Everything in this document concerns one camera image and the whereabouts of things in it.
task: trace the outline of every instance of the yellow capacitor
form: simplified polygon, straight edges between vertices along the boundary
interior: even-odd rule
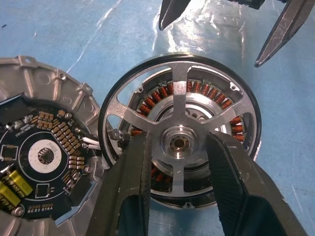
[[[29,195],[33,189],[32,187],[23,179],[23,177],[17,172],[13,171],[9,174],[10,179],[25,193],[25,195]]]
[[[21,200],[0,181],[0,202],[9,210],[13,210],[20,201]]]
[[[20,198],[25,198],[26,195],[25,193],[13,182],[13,180],[9,176],[3,176],[2,179],[4,184],[8,185],[11,187],[11,189],[20,197]]]

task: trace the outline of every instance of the electrolytic capacitor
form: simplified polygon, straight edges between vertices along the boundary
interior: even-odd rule
[[[32,191],[32,187],[26,180],[13,169],[14,167],[8,166],[1,171],[2,181],[9,185],[21,198],[28,196]]]
[[[21,200],[0,181],[0,203],[8,210],[13,210],[20,201]]]

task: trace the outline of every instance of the black clamp jaw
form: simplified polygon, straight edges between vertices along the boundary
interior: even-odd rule
[[[230,135],[207,137],[214,195],[226,236],[307,235],[272,179]]]
[[[148,235],[151,140],[134,136],[103,181],[87,236]]]
[[[214,196],[226,236],[306,236],[272,179],[230,135],[206,139]],[[87,236],[147,236],[152,153],[134,136],[102,184]]]

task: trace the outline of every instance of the microchip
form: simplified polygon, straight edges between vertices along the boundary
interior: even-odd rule
[[[48,165],[54,160],[54,153],[49,148],[44,147],[39,151],[38,159],[41,163]]]
[[[18,155],[18,146],[2,145],[0,151],[0,160],[15,161]]]
[[[49,197],[49,192],[48,183],[38,183],[35,189],[35,198],[47,198]]]

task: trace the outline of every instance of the screw hole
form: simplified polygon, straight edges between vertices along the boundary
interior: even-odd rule
[[[208,119],[208,117],[206,117],[206,116],[199,117],[199,120],[206,120],[206,119]]]
[[[175,142],[174,142],[174,145],[175,147],[177,148],[182,148],[184,145],[185,145],[185,142],[181,139],[177,139]]]
[[[62,79],[62,80],[66,80],[66,76],[63,74],[63,73],[60,73],[60,78]]]

